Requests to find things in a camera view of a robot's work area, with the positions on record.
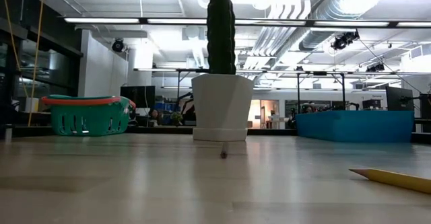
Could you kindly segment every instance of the yellow cord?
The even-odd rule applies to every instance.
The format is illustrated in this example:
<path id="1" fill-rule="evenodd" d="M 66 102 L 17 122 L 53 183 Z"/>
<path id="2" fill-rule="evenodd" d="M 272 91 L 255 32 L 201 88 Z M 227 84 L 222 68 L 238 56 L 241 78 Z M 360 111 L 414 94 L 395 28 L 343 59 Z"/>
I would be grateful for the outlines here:
<path id="1" fill-rule="evenodd" d="M 9 24 L 9 31 L 10 31 L 10 34 L 11 34 L 13 53 L 15 54 L 16 66 L 18 68 L 18 71 L 20 72 L 20 79 L 21 79 L 21 82 L 22 82 L 22 87 L 24 88 L 24 93 L 25 93 L 26 97 L 28 98 L 27 89 L 26 89 L 26 86 L 24 85 L 24 80 L 22 79 L 22 75 L 21 75 L 21 65 L 20 65 L 20 62 L 18 61 L 18 53 L 17 53 L 16 47 L 15 47 L 15 39 L 13 37 L 12 23 L 11 23 L 11 18 L 10 18 L 10 15 L 9 15 L 9 6 L 7 6 L 7 0 L 5 0 L 5 6 L 6 6 L 7 22 Z"/>
<path id="2" fill-rule="evenodd" d="M 36 58 L 34 59 L 32 98 L 30 100 L 30 116 L 28 117 L 28 126 L 30 126 L 32 122 L 32 114 L 33 114 L 34 83 L 36 80 L 36 67 L 38 65 L 38 56 L 39 56 L 39 42 L 40 42 L 40 29 L 42 28 L 43 1 L 44 0 L 40 0 L 39 27 L 38 27 L 38 35 L 37 35 L 37 42 L 36 42 L 36 56 L 35 56 Z"/>

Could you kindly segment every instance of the basket handle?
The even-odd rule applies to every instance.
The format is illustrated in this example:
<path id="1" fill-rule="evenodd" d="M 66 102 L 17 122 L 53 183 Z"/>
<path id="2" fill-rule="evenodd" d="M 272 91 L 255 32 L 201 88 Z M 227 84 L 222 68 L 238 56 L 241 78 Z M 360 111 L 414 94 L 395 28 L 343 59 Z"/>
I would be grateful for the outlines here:
<path id="1" fill-rule="evenodd" d="M 130 104 L 130 106 L 131 106 L 133 109 L 136 109 L 136 104 L 135 104 L 135 102 L 133 102 L 133 101 L 129 100 L 129 104 Z"/>

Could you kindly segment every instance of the monitor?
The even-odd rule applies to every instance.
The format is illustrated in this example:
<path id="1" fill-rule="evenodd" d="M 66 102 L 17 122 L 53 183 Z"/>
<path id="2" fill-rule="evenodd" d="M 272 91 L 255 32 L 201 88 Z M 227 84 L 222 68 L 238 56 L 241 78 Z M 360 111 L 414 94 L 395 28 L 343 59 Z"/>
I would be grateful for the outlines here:
<path id="1" fill-rule="evenodd" d="M 120 95 L 135 102 L 136 108 L 154 108 L 156 104 L 155 86 L 121 87 Z"/>
<path id="2" fill-rule="evenodd" d="M 386 86 L 386 98 L 388 110 L 415 110 L 413 100 L 406 100 L 406 98 L 413 98 L 413 92 L 410 89 Z"/>

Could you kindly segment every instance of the spotlight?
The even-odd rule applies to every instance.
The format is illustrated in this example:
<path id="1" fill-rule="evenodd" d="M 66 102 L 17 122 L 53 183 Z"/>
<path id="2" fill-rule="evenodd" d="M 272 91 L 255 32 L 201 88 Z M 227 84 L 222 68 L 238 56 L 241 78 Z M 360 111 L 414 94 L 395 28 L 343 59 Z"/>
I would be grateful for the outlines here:
<path id="1" fill-rule="evenodd" d="M 370 72 L 370 73 L 377 72 L 376 66 L 369 66 L 369 67 L 367 67 L 366 72 Z"/>
<path id="2" fill-rule="evenodd" d="M 385 66 L 383 65 L 383 63 L 379 63 L 375 67 L 376 67 L 377 71 L 384 71 L 385 70 Z"/>
<path id="3" fill-rule="evenodd" d="M 356 32 L 346 32 L 341 36 L 336 36 L 335 41 L 331 44 L 331 48 L 334 50 L 343 50 L 347 46 L 353 43 L 353 41 L 359 39 L 359 33 Z"/>
<path id="4" fill-rule="evenodd" d="M 112 50 L 114 52 L 124 52 L 127 47 L 123 41 L 123 38 L 115 38 L 115 42 L 112 44 Z"/>

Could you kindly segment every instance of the blue box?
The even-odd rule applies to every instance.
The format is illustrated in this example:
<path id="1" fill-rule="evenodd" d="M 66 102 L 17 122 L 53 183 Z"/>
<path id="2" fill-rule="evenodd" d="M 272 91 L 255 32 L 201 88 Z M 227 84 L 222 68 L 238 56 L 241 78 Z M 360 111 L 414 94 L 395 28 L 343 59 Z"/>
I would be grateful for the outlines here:
<path id="1" fill-rule="evenodd" d="M 412 111 L 328 111 L 296 115 L 298 135 L 351 143 L 409 143 Z"/>

